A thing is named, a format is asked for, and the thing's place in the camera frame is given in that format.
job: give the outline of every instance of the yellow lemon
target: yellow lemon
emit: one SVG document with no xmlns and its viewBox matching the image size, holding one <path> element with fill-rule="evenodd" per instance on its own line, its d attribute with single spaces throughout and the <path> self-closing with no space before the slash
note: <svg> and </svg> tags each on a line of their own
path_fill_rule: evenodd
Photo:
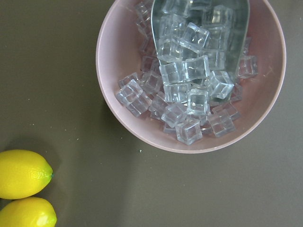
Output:
<svg viewBox="0 0 303 227">
<path fill-rule="evenodd" d="M 53 206 L 37 197 L 15 200 L 0 211 L 0 227 L 54 227 L 56 221 Z"/>
<path fill-rule="evenodd" d="M 15 200 L 34 195 L 50 182 L 53 170 L 29 150 L 0 152 L 0 198 Z"/>
</svg>

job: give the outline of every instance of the bowl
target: bowl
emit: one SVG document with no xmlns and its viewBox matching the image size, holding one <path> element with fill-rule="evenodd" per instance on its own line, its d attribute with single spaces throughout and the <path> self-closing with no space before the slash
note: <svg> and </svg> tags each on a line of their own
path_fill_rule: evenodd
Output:
<svg viewBox="0 0 303 227">
<path fill-rule="evenodd" d="M 140 72 L 138 51 L 142 36 L 135 24 L 133 6 L 139 0 L 116 0 L 105 17 L 97 43 L 96 67 L 103 97 L 124 127 L 144 142 L 177 153 L 203 153 L 229 146 L 254 130 L 266 117 L 280 92 L 286 67 L 286 47 L 278 18 L 267 0 L 250 0 L 248 36 L 252 38 L 249 55 L 258 57 L 256 77 L 246 79 L 242 100 L 234 103 L 241 118 L 234 121 L 236 131 L 220 138 L 204 136 L 191 145 L 163 132 L 163 123 L 147 113 L 134 117 L 115 94 L 118 80 Z"/>
</svg>

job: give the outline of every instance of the fake ice cube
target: fake ice cube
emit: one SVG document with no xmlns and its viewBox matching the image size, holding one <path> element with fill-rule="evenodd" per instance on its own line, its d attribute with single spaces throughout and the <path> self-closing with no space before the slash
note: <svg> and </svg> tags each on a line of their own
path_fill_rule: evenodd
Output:
<svg viewBox="0 0 303 227">
<path fill-rule="evenodd" d="M 206 117 L 210 115 L 210 106 L 207 104 L 207 111 L 205 115 L 200 115 L 200 114 L 188 114 L 187 118 L 194 118 L 200 121 L 200 125 L 203 126 L 206 123 Z"/>
<path fill-rule="evenodd" d="M 134 6 L 137 16 L 142 20 L 150 20 L 151 19 L 151 7 L 145 2 L 139 2 Z"/>
<path fill-rule="evenodd" d="M 217 113 L 221 110 L 227 110 L 227 113 L 231 117 L 232 121 L 235 121 L 241 117 L 240 112 L 231 103 L 223 103 L 221 105 L 215 106 L 213 108 L 213 113 Z"/>
<path fill-rule="evenodd" d="M 183 122 L 186 119 L 186 107 L 181 103 L 172 103 L 165 107 L 165 111 L 161 119 L 171 128 Z"/>
<path fill-rule="evenodd" d="M 160 66 L 163 84 L 182 83 L 185 81 L 185 73 L 181 62 L 173 62 Z"/>
<path fill-rule="evenodd" d="M 171 37 L 164 37 L 159 39 L 159 48 L 157 57 L 159 60 L 166 62 L 178 61 L 182 58 L 180 53 L 179 42 Z"/>
<path fill-rule="evenodd" d="M 186 20 L 180 15 L 170 14 L 162 16 L 160 19 L 159 38 L 181 37 L 186 28 Z"/>
<path fill-rule="evenodd" d="M 207 116 L 206 119 L 209 121 L 216 137 L 221 137 L 236 130 L 227 110 L 220 110 L 215 114 Z"/>
<path fill-rule="evenodd" d="M 156 56 L 156 48 L 151 35 L 144 37 L 139 51 L 146 55 Z"/>
<path fill-rule="evenodd" d="M 166 0 L 162 11 L 165 14 L 178 14 L 188 17 L 192 0 Z"/>
<path fill-rule="evenodd" d="M 219 50 L 202 50 L 202 54 L 208 57 L 208 66 L 210 70 L 225 69 L 226 54 Z"/>
<path fill-rule="evenodd" d="M 142 92 L 141 95 L 134 100 L 126 108 L 135 116 L 139 117 L 141 114 L 148 110 L 148 107 L 152 103 L 152 100 L 146 95 L 145 92 Z"/>
<path fill-rule="evenodd" d="M 180 39 L 180 45 L 196 53 L 200 53 L 208 36 L 209 31 L 189 22 L 182 38 Z"/>
<path fill-rule="evenodd" d="M 149 55 L 143 56 L 141 61 L 141 68 L 140 68 L 141 71 L 143 72 L 150 71 L 154 60 L 157 60 L 157 58 Z"/>
<path fill-rule="evenodd" d="M 184 122 L 176 125 L 177 139 L 190 145 L 202 138 L 200 121 L 197 119 L 186 119 Z"/>
<path fill-rule="evenodd" d="M 143 73 L 141 87 L 148 95 L 158 93 L 162 84 L 162 76 L 158 75 L 154 71 Z"/>
<path fill-rule="evenodd" d="M 239 78 L 247 79 L 258 74 L 257 57 L 248 55 L 242 56 L 239 63 Z"/>
<path fill-rule="evenodd" d="M 160 66 L 159 60 L 158 58 L 155 58 L 151 63 L 151 71 L 154 71 L 155 73 L 161 75 L 159 66 Z"/>
<path fill-rule="evenodd" d="M 206 10 L 211 7 L 212 0 L 192 0 L 190 10 Z"/>
<path fill-rule="evenodd" d="M 163 86 L 165 93 L 165 101 L 172 103 L 187 102 L 187 93 L 190 90 L 190 84 L 167 84 Z"/>
<path fill-rule="evenodd" d="M 195 79 L 205 80 L 210 75 L 208 57 L 206 55 L 194 59 L 187 59 L 182 62 L 182 64 L 186 81 Z"/>
<path fill-rule="evenodd" d="M 137 18 L 136 24 L 139 32 L 144 36 L 149 36 L 152 33 L 151 20 L 143 21 L 141 18 Z"/>
<path fill-rule="evenodd" d="M 187 114 L 206 115 L 208 99 L 208 91 L 191 89 L 188 93 Z"/>
<path fill-rule="evenodd" d="M 210 26 L 231 27 L 232 26 L 233 10 L 224 5 L 215 6 L 213 9 L 213 16 L 209 23 Z"/>
<path fill-rule="evenodd" d="M 226 71 L 212 71 L 205 83 L 209 88 L 210 97 L 219 99 L 225 99 L 233 88 L 233 82 Z"/>
<path fill-rule="evenodd" d="M 205 44 L 205 49 L 215 49 L 226 51 L 228 47 L 228 38 L 230 29 L 221 27 L 203 27 L 209 31 L 209 37 Z"/>
<path fill-rule="evenodd" d="M 123 79 L 118 81 L 118 85 L 120 88 L 124 87 L 126 84 L 128 84 L 132 79 L 134 79 L 137 83 L 139 83 L 139 77 L 136 72 L 132 73 L 131 75 L 128 75 L 124 77 Z"/>
<path fill-rule="evenodd" d="M 154 114 L 157 115 L 159 119 L 161 119 L 166 106 L 168 106 L 168 103 L 165 102 L 165 95 L 160 91 L 152 100 L 148 110 L 154 112 Z"/>
<path fill-rule="evenodd" d="M 128 84 L 120 89 L 116 94 L 117 100 L 125 106 L 129 106 L 134 100 L 136 100 L 143 92 L 140 85 L 132 79 Z"/>
</svg>

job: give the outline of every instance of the ice scoop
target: ice scoop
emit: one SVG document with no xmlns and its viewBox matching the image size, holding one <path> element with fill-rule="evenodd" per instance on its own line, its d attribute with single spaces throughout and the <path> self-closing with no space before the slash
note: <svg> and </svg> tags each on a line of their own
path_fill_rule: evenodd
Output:
<svg viewBox="0 0 303 227">
<path fill-rule="evenodd" d="M 194 0 L 175 0 L 170 1 L 172 4 L 179 4 L 180 7 L 184 6 L 184 10 L 191 7 L 191 4 L 195 4 Z M 212 0 L 204 2 L 209 2 L 210 5 L 208 7 L 215 7 L 218 5 L 223 5 L 233 10 L 232 23 L 230 25 L 230 39 L 229 45 L 226 50 L 226 61 L 225 61 L 225 70 L 229 73 L 231 79 L 235 82 L 236 75 L 238 73 L 238 65 L 240 58 L 243 52 L 244 41 L 246 38 L 246 33 L 248 30 L 248 23 L 250 17 L 250 3 L 249 0 Z M 160 19 L 162 16 L 166 15 L 167 12 L 165 9 L 166 1 L 163 0 L 154 0 L 152 6 L 151 13 L 151 26 L 152 26 L 152 35 L 155 43 L 156 50 L 159 47 L 159 29 L 160 29 Z M 199 13 L 197 8 L 194 9 L 195 13 Z M 192 22 L 195 23 L 192 17 L 187 17 L 186 15 L 182 15 L 186 18 L 187 23 Z"/>
</svg>

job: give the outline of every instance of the table surface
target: table surface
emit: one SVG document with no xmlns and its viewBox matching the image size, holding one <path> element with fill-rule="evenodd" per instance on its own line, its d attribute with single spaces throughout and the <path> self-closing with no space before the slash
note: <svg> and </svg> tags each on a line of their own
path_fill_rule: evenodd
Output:
<svg viewBox="0 0 303 227">
<path fill-rule="evenodd" d="M 276 104 L 237 143 L 185 155 L 137 139 L 102 97 L 95 50 L 113 0 L 2 1 L 0 151 L 51 164 L 37 196 L 57 227 L 303 226 L 303 1 L 269 2 L 287 48 Z"/>
</svg>

